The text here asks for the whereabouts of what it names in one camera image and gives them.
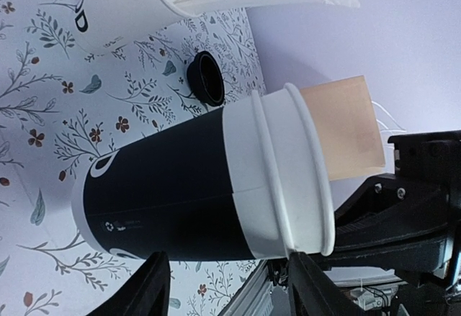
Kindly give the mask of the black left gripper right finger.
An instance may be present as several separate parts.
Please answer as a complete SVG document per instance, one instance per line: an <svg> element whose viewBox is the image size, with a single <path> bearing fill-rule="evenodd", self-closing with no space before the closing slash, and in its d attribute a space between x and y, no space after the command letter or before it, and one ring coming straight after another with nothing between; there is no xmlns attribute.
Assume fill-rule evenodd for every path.
<svg viewBox="0 0 461 316"><path fill-rule="evenodd" d="M289 258L288 287L291 315L351 315L351 302L304 253Z"/></svg>

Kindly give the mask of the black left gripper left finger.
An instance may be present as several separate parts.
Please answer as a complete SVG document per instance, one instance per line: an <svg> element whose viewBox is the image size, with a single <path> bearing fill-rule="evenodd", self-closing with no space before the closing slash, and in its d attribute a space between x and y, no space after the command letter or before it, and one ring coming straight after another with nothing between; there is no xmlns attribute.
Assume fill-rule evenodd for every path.
<svg viewBox="0 0 461 316"><path fill-rule="evenodd" d="M153 253L112 297L89 316L165 316L169 309L170 286L167 254Z"/></svg>

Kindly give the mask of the black and white coffee cup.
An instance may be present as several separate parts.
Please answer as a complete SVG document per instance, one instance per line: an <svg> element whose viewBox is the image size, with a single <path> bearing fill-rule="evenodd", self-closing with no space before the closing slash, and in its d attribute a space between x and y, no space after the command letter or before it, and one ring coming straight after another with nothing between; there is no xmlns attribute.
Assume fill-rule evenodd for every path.
<svg viewBox="0 0 461 316"><path fill-rule="evenodd" d="M122 258L327 256L335 242L321 144L290 83L96 159L71 209L93 249Z"/></svg>

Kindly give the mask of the black plastic cup lid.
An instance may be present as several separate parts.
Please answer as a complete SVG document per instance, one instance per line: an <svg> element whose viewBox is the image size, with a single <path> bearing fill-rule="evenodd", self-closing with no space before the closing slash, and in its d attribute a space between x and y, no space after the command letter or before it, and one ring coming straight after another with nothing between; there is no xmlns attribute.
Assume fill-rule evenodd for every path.
<svg viewBox="0 0 461 316"><path fill-rule="evenodd" d="M220 67L207 51L201 51L187 67L187 81L195 97L211 107L224 102L224 82Z"/></svg>

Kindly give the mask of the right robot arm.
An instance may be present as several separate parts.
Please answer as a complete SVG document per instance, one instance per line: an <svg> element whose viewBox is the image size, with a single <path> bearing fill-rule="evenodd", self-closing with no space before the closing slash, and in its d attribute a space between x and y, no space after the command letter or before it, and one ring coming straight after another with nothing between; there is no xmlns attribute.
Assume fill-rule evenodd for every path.
<svg viewBox="0 0 461 316"><path fill-rule="evenodd" d="M394 172L367 178L335 211L336 242L318 265L392 270L460 296L460 131L394 135Z"/></svg>

